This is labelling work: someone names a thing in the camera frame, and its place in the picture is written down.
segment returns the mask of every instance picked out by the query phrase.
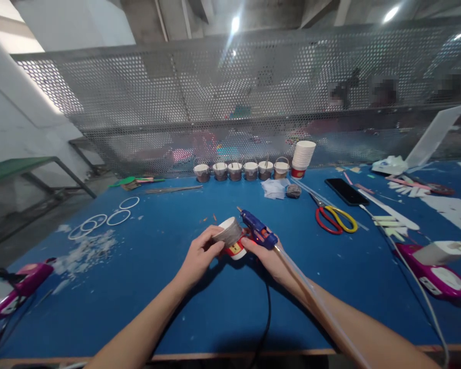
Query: white charger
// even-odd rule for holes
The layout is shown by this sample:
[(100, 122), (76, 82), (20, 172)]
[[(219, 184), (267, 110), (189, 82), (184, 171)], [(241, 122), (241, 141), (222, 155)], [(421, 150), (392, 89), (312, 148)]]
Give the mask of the white charger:
[(435, 241), (413, 253), (423, 265), (444, 265), (461, 259), (461, 241)]

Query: white debris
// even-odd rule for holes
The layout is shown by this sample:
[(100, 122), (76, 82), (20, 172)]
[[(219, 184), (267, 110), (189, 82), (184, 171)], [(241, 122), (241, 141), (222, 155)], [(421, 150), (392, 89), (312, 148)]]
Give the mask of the white debris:
[(67, 280), (64, 280), (62, 283), (60, 283), (56, 288), (55, 290), (52, 292), (52, 295), (56, 295), (57, 293), (59, 293), (61, 290), (63, 290), (67, 284), (70, 283), (70, 280), (67, 279)]
[(68, 224), (60, 224), (58, 226), (58, 229), (56, 230), (57, 232), (64, 232), (68, 233), (72, 230), (72, 228)]
[(99, 263), (104, 263), (104, 260), (110, 256), (111, 248), (117, 243), (113, 234), (114, 230), (107, 230), (98, 236), (86, 236), (76, 241), (78, 244), (76, 249), (70, 251), (68, 255), (59, 256), (52, 264), (55, 274), (74, 280), (78, 274), (88, 271)]

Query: pink device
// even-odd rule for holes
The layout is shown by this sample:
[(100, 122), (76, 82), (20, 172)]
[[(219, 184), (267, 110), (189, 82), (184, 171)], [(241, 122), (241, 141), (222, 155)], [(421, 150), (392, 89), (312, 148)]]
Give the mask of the pink device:
[[(16, 274), (26, 276), (15, 285), (20, 292), (21, 302), (31, 296), (52, 271), (53, 267), (44, 263), (27, 264), (19, 270)], [(0, 297), (0, 319), (14, 311), (17, 299), (18, 295), (15, 290), (12, 290), (5, 297)]]
[(461, 277), (444, 265), (423, 265), (413, 254), (422, 246), (396, 243), (399, 252), (425, 288), (438, 299), (461, 298)]

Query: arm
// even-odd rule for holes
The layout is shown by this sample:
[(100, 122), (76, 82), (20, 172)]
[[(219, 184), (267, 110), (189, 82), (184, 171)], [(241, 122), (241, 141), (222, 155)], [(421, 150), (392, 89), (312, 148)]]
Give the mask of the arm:
[[(343, 337), (338, 336), (331, 326), (330, 320), (325, 316), (316, 298), (311, 296), (309, 290), (302, 287), (297, 276), (282, 262), (277, 252), (269, 251), (249, 239), (243, 239), (242, 244), (261, 260), (273, 278), (294, 295), (318, 320), (336, 344), (348, 353)], [(370, 368), (438, 368), (434, 361), (399, 334), (309, 281), (326, 309), (353, 342)]]
[(222, 251), (222, 241), (204, 249), (210, 238), (221, 230), (211, 225), (191, 243), (176, 277), (89, 361), (86, 369), (139, 369), (145, 365), (181, 300)]

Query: table edge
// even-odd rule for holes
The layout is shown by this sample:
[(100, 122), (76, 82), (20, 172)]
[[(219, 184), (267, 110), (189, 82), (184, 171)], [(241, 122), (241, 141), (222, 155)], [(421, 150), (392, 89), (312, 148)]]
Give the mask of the table edge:
[[(461, 351), (461, 344), (448, 345), (449, 351)], [(417, 346), (422, 352), (441, 352), (440, 345), (421, 345)], [(239, 353), (194, 353), (194, 354), (167, 354), (154, 355), (151, 361), (169, 361), (169, 360), (195, 360), (195, 359), (215, 359), (215, 358), (235, 358), (253, 355), (253, 352)], [(270, 351), (263, 352), (264, 356), (283, 356), (283, 355), (334, 355), (338, 354), (332, 348), (320, 348), (313, 350), (296, 350), (296, 351)], [(0, 359), (0, 365), (18, 365), (18, 364), (58, 364), (58, 363), (78, 363), (89, 361), (91, 357), (54, 357), (54, 358), (36, 358), (36, 359)]]

